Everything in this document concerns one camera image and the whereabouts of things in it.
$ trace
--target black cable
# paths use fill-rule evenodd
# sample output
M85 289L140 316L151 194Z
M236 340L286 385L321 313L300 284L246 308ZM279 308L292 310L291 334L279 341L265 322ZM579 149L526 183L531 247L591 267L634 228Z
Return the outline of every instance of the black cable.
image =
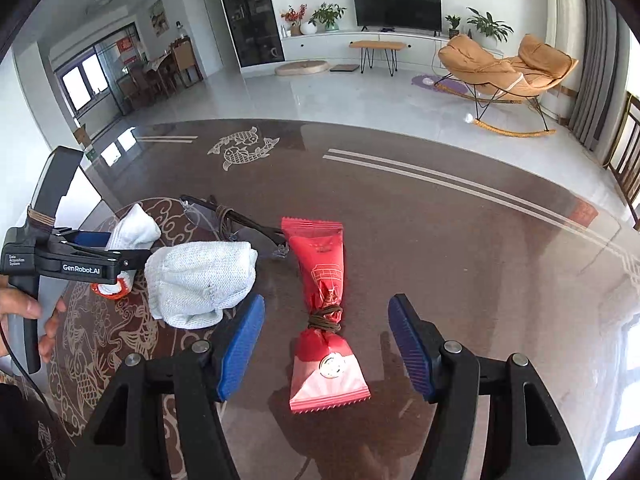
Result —
M7 352L9 352L9 355L11 356L11 361L18 368L18 370L20 370L20 373L22 374L22 376L26 378L27 381L29 381L29 384L31 385L31 387L40 397L40 400L44 404L44 407L46 408L47 413L49 414L49 418L51 419L53 431L56 432L56 438L52 440L51 443L48 444L43 450L41 450L33 459L33 463L35 464L49 449L51 449L54 446L55 443L58 442L60 437L60 435L58 434L58 426L57 426L58 421L54 416L53 410L50 408L49 403L47 402L47 399L45 399L44 395L40 391L35 381L31 379L30 375L24 370L24 368L22 368L22 365L20 364L20 361L18 361L17 357L15 356L14 351L11 350L11 347L9 346L9 342L7 341L6 336L4 335L4 329L2 328L2 323L0 323L0 336L2 337L2 342L4 343L4 347L6 348Z

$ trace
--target human hand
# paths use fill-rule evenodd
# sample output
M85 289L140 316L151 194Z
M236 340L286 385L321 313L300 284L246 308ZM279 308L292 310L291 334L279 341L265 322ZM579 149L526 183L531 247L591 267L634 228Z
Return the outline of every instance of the human hand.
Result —
M45 363L51 361L51 353L56 343L56 332L60 325L60 312L66 310L66 305L62 298L59 298L56 307L44 325L45 335L38 343L38 353ZM42 307L31 296L23 293L17 288L8 288L8 278L0 276L0 323L4 335L9 338L9 322L7 314L18 314L27 319L39 319L42 315ZM8 355L4 342L0 339L0 357Z

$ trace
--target white cabinet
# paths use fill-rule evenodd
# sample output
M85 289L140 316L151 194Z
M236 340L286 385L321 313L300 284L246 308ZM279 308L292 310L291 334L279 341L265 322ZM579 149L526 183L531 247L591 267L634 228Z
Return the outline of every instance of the white cabinet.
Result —
M428 36L426 34L392 33L392 32L360 32L344 31L320 32L310 36L293 36L283 38L282 49L286 61L305 59L354 60L360 62L360 49L350 48L355 41L400 41L406 48L398 52L400 68L443 69L438 51L447 44L447 38ZM502 57L500 51L491 51L494 56ZM385 60L382 50L376 51L375 59Z
M398 52L398 63L411 63L416 65L440 66L438 51L446 45L444 38L430 38L420 36L405 36L380 34L382 41L399 41L404 43L406 48Z
M360 59L359 48L349 44L360 40L373 40L367 34L327 33L310 36L293 36L282 40L282 49L287 61L302 59Z

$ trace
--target wooden chair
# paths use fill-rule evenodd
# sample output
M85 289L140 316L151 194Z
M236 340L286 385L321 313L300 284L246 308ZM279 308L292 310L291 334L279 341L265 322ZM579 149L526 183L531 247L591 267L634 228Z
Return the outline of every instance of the wooden chair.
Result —
M140 90L133 82L133 79L130 75L126 75L121 77L116 81L118 83L118 88L124 95L124 100L129 103L131 108L137 110L141 107L141 94Z
M187 78L189 82L191 82L191 75L189 74L189 69L193 66L198 74L198 80L202 81L202 73L198 67L198 63L196 62L196 58L193 55L193 48L191 46L191 41L183 41L178 43L176 46L172 47L172 53L174 54L175 65L177 67L178 76L180 77L180 81L185 88L187 88L186 83L184 82L184 78L182 77L182 71L184 70L187 73Z
M138 87L140 94L146 97L149 102L156 100L157 92L162 92L162 88L160 87L160 81L158 80L156 83L158 87L160 87L159 89L156 88L155 85L149 84L149 81L147 79L147 74L142 72L141 66L129 67L129 75L133 79L133 82L135 83L135 85Z
M158 75L164 81L165 86L170 86L172 92L178 91L178 85L175 83L175 76L178 75L178 68L175 64L174 56L167 56L164 58L160 66L158 67Z
M634 207L640 194L640 99L630 92L626 93L625 114L607 155L605 167L616 178L622 196L631 209L634 229L640 231L640 218Z

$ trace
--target orange rocking chair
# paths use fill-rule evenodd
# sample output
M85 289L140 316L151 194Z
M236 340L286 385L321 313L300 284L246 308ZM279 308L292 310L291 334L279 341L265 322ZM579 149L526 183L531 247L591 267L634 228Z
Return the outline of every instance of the orange rocking chair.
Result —
M438 57L449 70L449 74L435 85L441 90L476 102L476 118L468 114L466 121L510 137L539 137L555 133L555 130L546 126L538 96L560 84L578 65L577 59L542 43L531 34L523 38L516 57L497 59L464 34L450 40L440 49ZM441 84L451 78L463 82L471 95L456 92ZM479 98L478 94L491 97ZM482 117L490 105L516 104L524 101L528 101L540 114L545 123L544 130L510 132L482 122Z

